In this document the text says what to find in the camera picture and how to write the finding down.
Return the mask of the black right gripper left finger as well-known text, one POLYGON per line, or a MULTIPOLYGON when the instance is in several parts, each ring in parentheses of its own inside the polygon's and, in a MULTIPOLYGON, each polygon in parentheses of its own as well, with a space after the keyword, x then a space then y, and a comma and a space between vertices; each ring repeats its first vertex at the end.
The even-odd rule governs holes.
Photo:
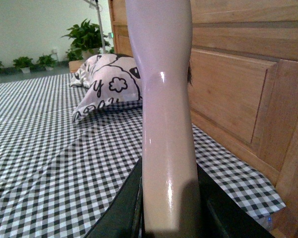
POLYGON ((107 211, 85 236, 87 238, 140 238, 142 216, 142 160, 138 160, 107 211))

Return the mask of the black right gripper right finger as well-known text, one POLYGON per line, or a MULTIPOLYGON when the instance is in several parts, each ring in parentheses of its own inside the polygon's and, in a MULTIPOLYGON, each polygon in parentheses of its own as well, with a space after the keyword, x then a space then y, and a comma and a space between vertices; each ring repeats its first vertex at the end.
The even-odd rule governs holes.
POLYGON ((200 189, 201 238, 271 238, 220 186, 197 166, 200 189))

